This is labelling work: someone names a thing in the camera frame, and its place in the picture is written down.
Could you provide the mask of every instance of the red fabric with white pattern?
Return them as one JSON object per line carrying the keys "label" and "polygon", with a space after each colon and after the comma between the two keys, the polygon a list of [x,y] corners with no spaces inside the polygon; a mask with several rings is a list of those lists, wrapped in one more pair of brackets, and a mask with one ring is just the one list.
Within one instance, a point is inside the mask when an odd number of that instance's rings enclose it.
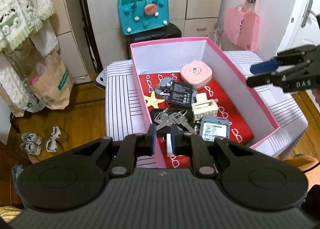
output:
{"label": "red fabric with white pattern", "polygon": [[[154,90],[156,85],[165,77],[170,77],[176,79],[177,81],[182,81],[180,73],[162,73],[162,74],[151,74],[151,75],[139,75],[142,90],[144,95],[150,96],[151,92]],[[236,107],[233,105],[231,100],[228,98],[226,93],[214,80],[211,81],[198,93],[207,93],[208,99],[215,99],[218,106],[218,116],[227,118],[230,121],[230,140],[246,145],[252,138],[253,134],[249,129],[248,125],[242,118],[241,114],[238,112]],[[175,106],[163,102],[159,104],[159,108],[175,108]],[[164,161],[167,168],[188,168],[190,167],[190,161],[188,157],[167,157],[167,148],[165,136],[158,136],[158,141],[161,147],[162,154],[164,156]]]}

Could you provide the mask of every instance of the cream plastic part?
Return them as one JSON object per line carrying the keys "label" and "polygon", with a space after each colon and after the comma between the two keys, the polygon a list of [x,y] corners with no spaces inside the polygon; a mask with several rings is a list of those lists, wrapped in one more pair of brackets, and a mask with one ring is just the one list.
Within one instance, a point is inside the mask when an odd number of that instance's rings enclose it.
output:
{"label": "cream plastic part", "polygon": [[195,121],[202,119],[204,116],[216,116],[218,114],[218,105],[211,99],[207,99],[206,93],[196,95],[196,103],[191,104]]}

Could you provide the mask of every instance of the black suitcase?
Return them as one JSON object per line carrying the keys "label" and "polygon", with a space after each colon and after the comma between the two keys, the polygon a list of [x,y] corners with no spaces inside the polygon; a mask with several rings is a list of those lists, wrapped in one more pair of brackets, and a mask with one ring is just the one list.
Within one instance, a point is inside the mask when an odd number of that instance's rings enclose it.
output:
{"label": "black suitcase", "polygon": [[136,33],[128,36],[126,35],[125,46],[127,49],[128,59],[131,59],[130,44],[132,43],[155,40],[155,39],[181,38],[181,37],[182,37],[181,30],[179,30],[179,28],[172,23],[169,23],[168,26],[162,27],[159,29],[148,30],[148,31],[144,31],[144,32],[140,32],[140,33]]}

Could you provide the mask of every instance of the pink paper bag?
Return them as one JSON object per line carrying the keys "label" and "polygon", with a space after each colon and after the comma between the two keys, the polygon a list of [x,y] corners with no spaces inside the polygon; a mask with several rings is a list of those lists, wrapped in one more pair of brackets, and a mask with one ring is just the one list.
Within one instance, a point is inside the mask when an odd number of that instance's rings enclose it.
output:
{"label": "pink paper bag", "polygon": [[226,10],[223,36],[244,50],[257,51],[259,41],[260,17],[257,15],[259,0],[249,9],[246,0],[238,7]]}

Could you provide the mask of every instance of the pink round container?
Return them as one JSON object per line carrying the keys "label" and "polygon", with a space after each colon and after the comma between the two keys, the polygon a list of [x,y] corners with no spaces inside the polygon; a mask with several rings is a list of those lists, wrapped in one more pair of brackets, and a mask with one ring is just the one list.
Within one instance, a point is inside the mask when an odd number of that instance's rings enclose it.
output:
{"label": "pink round container", "polygon": [[202,61],[192,61],[180,71],[182,79],[193,86],[193,89],[200,90],[212,78],[212,70]]}

